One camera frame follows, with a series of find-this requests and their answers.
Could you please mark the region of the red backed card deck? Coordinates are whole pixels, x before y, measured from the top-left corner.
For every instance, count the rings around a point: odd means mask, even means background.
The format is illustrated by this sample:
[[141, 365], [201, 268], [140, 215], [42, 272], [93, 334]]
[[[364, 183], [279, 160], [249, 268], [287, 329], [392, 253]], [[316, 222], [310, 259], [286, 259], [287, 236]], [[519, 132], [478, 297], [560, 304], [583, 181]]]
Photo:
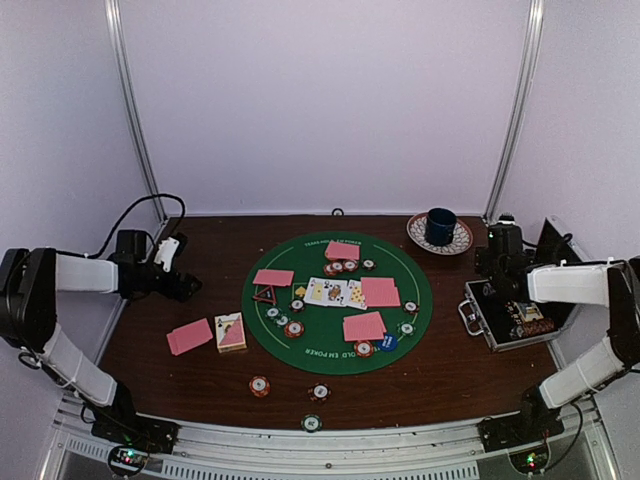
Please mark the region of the red backed card deck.
[[178, 356], [206, 344], [213, 338], [213, 334], [208, 320], [202, 318], [172, 330], [166, 338], [171, 354]]

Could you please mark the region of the red backed card gripper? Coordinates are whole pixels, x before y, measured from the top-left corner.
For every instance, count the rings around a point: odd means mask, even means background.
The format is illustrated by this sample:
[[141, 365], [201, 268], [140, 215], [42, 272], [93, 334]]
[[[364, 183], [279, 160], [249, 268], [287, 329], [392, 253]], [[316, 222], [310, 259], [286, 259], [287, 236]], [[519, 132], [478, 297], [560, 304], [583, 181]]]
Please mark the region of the red backed card gripper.
[[254, 285], [287, 287], [293, 282], [295, 272], [292, 270], [259, 269], [253, 279]]

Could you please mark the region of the red 5 chip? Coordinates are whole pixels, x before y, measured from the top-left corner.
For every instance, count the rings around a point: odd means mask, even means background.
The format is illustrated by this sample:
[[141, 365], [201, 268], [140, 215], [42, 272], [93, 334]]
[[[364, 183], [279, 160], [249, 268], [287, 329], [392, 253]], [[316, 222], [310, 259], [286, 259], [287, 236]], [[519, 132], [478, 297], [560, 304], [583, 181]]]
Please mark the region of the red 5 chip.
[[339, 261], [327, 263], [324, 265], [323, 271], [327, 276], [335, 276], [343, 271], [343, 264]]
[[288, 338], [298, 338], [304, 334], [304, 325], [298, 321], [291, 321], [284, 327], [284, 335]]
[[354, 343], [355, 355], [360, 358], [369, 358], [374, 354], [374, 346], [370, 341], [361, 340]]

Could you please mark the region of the red chip stack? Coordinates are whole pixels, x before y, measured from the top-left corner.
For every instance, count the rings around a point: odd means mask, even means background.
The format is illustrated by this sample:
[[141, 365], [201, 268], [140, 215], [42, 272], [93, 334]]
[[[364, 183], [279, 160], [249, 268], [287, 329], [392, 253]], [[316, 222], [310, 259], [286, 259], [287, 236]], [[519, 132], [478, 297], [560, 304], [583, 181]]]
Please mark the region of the red chip stack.
[[270, 393], [271, 385], [265, 376], [254, 376], [249, 381], [249, 390], [254, 396], [264, 398]]

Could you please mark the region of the brown 100 chip stack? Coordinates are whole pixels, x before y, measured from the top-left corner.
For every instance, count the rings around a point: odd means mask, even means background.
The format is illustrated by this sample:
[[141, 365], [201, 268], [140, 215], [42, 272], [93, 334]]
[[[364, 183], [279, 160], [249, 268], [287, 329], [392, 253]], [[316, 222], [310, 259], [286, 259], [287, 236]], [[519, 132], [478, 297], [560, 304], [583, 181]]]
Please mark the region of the brown 100 chip stack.
[[316, 383], [307, 389], [311, 401], [325, 402], [331, 395], [330, 387], [325, 383]]

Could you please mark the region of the green 20 chip stack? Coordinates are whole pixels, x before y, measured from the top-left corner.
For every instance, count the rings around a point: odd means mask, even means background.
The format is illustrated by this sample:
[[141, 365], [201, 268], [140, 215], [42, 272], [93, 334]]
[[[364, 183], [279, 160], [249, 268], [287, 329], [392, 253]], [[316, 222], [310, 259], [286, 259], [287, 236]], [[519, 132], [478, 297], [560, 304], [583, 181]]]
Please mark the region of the green 20 chip stack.
[[305, 415], [301, 420], [301, 428], [308, 433], [318, 432], [322, 425], [321, 418], [315, 414]]

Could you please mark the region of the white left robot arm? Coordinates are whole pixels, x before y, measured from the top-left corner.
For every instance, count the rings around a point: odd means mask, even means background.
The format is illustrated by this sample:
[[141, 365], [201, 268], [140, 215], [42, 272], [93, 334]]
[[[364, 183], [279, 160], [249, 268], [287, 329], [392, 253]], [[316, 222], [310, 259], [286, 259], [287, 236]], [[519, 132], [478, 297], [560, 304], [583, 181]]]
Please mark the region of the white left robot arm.
[[90, 404], [114, 406], [124, 388], [63, 332], [57, 293], [117, 294], [124, 300], [158, 293], [179, 302], [189, 300], [202, 282], [174, 266], [187, 237], [181, 233], [167, 237], [150, 257], [146, 240], [142, 231], [120, 231], [116, 251], [107, 259], [53, 248], [7, 250], [1, 260], [1, 337], [31, 357], [30, 367], [45, 367]]

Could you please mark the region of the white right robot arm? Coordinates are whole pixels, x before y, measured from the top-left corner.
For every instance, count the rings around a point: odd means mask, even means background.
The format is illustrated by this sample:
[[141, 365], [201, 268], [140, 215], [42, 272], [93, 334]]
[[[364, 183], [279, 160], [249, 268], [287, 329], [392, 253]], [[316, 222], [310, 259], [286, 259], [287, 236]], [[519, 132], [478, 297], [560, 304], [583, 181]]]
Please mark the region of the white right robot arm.
[[486, 293], [505, 310], [510, 337], [559, 330], [565, 363], [525, 397], [530, 405], [513, 419], [519, 440], [535, 440], [558, 410], [596, 393], [639, 362], [639, 259], [537, 264], [531, 254], [475, 252]]

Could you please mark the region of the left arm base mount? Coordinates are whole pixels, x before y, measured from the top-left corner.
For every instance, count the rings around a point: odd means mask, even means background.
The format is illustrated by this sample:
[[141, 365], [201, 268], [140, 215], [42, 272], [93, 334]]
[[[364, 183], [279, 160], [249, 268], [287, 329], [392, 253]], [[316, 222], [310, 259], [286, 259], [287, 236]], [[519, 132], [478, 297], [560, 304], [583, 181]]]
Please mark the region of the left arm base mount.
[[117, 384], [111, 405], [86, 400], [85, 406], [94, 417], [92, 435], [114, 443], [107, 454], [107, 465], [114, 474], [130, 478], [142, 472], [152, 455], [173, 452], [179, 425], [138, 414], [123, 384]]

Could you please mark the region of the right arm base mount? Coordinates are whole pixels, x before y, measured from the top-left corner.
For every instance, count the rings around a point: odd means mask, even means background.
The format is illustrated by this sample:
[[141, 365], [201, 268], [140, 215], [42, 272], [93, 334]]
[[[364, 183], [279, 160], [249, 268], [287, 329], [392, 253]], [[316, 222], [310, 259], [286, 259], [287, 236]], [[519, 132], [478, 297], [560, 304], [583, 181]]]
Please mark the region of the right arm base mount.
[[520, 410], [486, 417], [478, 425], [485, 452], [511, 449], [511, 465], [522, 474], [542, 474], [551, 466], [549, 439], [564, 432], [560, 409], [549, 408], [536, 387], [527, 389]]

